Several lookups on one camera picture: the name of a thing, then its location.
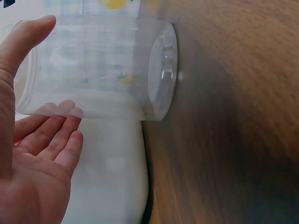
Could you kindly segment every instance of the clear plastic cup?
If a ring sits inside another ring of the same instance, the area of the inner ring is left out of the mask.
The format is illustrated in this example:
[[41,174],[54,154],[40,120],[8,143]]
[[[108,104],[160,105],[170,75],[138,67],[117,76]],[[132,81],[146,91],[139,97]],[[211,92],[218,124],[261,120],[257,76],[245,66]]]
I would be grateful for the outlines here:
[[176,69],[176,35],[167,22],[106,16],[57,18],[52,33],[18,70],[16,111],[161,120],[171,104]]

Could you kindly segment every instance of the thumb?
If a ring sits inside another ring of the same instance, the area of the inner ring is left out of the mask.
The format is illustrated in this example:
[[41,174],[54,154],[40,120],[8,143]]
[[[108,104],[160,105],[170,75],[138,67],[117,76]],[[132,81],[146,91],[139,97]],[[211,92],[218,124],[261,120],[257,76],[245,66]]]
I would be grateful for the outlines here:
[[0,71],[14,77],[27,54],[50,34],[55,24],[55,16],[50,15],[17,25],[0,45]]

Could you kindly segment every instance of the fingernail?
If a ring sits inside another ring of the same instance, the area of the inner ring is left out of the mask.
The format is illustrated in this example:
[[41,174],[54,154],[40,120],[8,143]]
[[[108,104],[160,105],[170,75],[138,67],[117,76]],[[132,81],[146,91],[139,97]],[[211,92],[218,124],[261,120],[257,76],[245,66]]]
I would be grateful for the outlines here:
[[53,15],[47,15],[47,16],[45,16],[43,18],[40,18],[39,20],[40,21],[50,21],[50,20],[54,20],[54,19],[56,19],[55,16],[53,16]]

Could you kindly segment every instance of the white plastic container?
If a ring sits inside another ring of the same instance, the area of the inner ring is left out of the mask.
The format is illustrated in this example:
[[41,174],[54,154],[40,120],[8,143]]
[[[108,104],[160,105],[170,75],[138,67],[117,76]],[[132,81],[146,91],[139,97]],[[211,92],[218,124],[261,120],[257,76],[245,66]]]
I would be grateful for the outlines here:
[[[57,18],[52,33],[18,70],[16,112],[161,120],[171,104],[176,69],[176,35],[167,22]],[[57,107],[70,101],[71,107]]]

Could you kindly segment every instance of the wooden table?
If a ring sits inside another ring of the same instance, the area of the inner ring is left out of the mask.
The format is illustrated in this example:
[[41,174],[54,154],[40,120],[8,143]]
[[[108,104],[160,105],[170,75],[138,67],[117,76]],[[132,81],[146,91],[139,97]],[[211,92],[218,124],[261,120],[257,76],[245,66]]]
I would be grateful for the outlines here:
[[150,223],[298,224],[299,2],[145,0],[145,16],[179,44],[169,114],[143,124]]

